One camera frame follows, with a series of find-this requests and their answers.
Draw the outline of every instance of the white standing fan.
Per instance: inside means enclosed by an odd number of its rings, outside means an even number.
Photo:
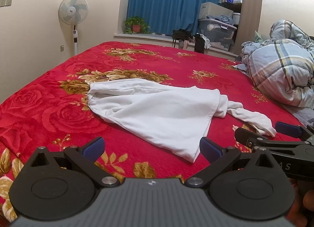
[[[87,16],[88,6],[86,0],[63,0],[60,4],[58,14],[60,19],[67,25],[74,25],[74,55],[78,53],[78,31],[77,24],[80,24]]]

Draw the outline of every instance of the window sill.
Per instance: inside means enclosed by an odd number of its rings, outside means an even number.
[[[152,33],[149,33],[149,34],[128,34],[128,33],[115,33],[114,34],[114,37],[115,38],[137,38],[137,39],[149,39],[149,40],[156,40],[156,41],[166,41],[166,42],[172,42],[172,37],[171,36],[167,36],[167,35],[160,35],[160,34],[152,34]],[[195,44],[194,43],[189,43],[189,46],[192,46],[194,47]],[[229,51],[224,51],[224,50],[220,50],[220,49],[216,49],[216,48],[209,48],[209,49],[206,49],[207,51],[216,51],[216,52],[219,52],[219,53],[223,53],[223,54],[226,54],[226,55],[230,55],[232,57],[237,57],[238,55],[236,54],[233,54]]]

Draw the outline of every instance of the plaid comforter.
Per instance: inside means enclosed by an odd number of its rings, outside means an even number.
[[[255,86],[281,103],[314,108],[314,41],[299,27],[279,20],[270,40],[242,44],[242,63]]]

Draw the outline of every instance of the potted plant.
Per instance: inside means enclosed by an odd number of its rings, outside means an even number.
[[[128,18],[125,22],[125,33],[150,33],[148,29],[150,27],[144,21],[143,18],[139,16],[134,16]]]

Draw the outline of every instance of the light switch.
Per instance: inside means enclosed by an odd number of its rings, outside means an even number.
[[[6,2],[5,2],[5,6],[10,6],[12,4],[12,0],[7,0]]]
[[[5,0],[0,0],[0,7],[5,6]]]

